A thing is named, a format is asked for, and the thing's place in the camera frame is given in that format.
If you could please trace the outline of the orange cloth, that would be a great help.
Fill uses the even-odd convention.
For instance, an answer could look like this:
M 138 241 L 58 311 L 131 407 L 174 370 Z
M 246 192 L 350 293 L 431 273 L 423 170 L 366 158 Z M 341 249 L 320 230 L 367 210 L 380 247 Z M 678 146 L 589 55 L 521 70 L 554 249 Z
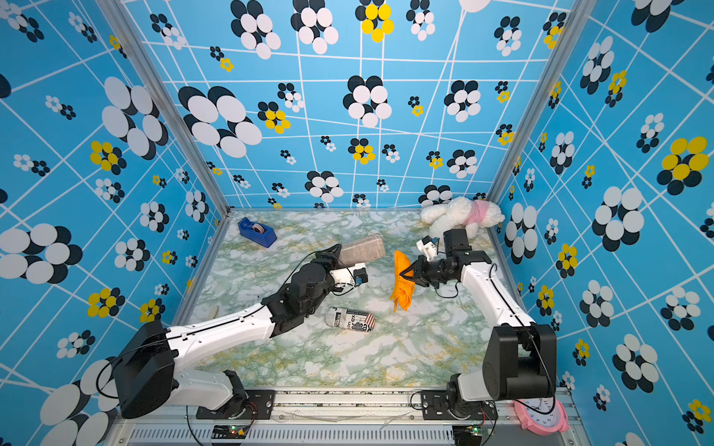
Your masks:
M 406 254 L 401 251 L 394 252 L 394 290 L 390 296 L 393 302 L 394 311 L 401 308 L 404 311 L 409 310 L 412 305 L 412 299 L 416 284 L 407 282 L 399 277 L 399 272 L 411 266 L 411 262 Z

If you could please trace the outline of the newspaper print eyeglass case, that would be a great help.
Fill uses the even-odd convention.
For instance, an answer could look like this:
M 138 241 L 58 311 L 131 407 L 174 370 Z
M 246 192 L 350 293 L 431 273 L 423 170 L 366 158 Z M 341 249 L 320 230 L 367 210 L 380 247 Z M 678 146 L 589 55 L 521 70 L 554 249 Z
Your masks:
M 325 313 L 325 323 L 333 328 L 369 333 L 375 328 L 376 320 L 369 312 L 331 307 Z

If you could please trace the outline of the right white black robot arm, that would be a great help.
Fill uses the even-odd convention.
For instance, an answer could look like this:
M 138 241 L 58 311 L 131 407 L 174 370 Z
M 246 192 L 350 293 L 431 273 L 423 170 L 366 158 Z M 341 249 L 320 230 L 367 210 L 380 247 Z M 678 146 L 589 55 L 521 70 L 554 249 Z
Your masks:
M 489 401 L 514 401 L 536 414 L 552 413 L 557 390 L 554 330 L 525 312 L 496 275 L 496 264 L 472 249 L 466 230 L 448 230 L 442 240 L 443 256 L 433 239 L 425 237 L 416 261 L 397 265 L 395 273 L 409 284 L 435 290 L 454 282 L 470 294 L 491 326 L 482 369 L 452 375 L 447 383 L 448 410 L 467 419 Z M 538 408 L 537 399 L 550 400 L 552 407 Z

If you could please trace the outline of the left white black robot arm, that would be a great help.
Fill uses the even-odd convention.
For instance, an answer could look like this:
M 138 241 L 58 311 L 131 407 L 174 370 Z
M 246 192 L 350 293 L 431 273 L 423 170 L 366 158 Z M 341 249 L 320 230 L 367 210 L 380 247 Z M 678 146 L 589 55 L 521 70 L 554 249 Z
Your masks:
M 164 406 L 197 406 L 217 418 L 241 416 L 248 394 L 236 372 L 208 373 L 193 365 L 226 349 L 285 334 L 316 312 L 336 289 L 337 243 L 310 255 L 277 292 L 246 310 L 204 323 L 165 327 L 146 323 L 113 360 L 122 418 L 148 416 Z

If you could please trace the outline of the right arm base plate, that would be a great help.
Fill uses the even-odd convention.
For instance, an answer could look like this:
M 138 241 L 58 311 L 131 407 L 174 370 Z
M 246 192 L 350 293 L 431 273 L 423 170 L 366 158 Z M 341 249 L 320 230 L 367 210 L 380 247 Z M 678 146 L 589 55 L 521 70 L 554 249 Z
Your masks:
M 498 420 L 498 411 L 492 401 L 471 401 L 455 403 L 446 390 L 420 390 L 418 407 L 426 421 L 485 421 Z

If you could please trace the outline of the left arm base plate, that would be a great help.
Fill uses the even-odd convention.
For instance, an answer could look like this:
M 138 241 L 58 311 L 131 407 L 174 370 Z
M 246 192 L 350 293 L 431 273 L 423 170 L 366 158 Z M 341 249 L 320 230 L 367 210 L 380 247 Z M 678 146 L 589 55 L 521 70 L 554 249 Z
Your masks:
M 216 410 L 199 407 L 195 416 L 205 420 L 268 420 L 273 411 L 275 395 L 274 390 L 245 390 Z

